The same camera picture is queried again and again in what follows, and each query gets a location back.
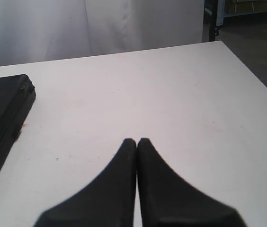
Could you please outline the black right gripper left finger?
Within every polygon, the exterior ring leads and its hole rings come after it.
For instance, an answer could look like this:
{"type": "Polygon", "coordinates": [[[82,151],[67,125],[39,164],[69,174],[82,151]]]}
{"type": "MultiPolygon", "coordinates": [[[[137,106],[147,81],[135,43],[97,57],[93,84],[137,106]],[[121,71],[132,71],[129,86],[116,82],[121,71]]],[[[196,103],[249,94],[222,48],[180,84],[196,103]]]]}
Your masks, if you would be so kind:
{"type": "Polygon", "coordinates": [[[136,143],[124,139],[103,171],[85,188],[44,211],[36,227],[132,227],[136,195],[136,143]]]}

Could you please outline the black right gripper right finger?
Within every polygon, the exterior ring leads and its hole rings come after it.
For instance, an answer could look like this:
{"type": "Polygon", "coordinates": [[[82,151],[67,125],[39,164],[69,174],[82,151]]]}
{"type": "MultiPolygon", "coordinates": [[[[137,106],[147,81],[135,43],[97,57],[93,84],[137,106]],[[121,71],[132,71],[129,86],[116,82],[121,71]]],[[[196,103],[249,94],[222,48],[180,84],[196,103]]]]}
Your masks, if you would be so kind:
{"type": "Polygon", "coordinates": [[[183,180],[148,138],[137,146],[137,177],[144,227],[244,227],[238,211],[183,180]]]}

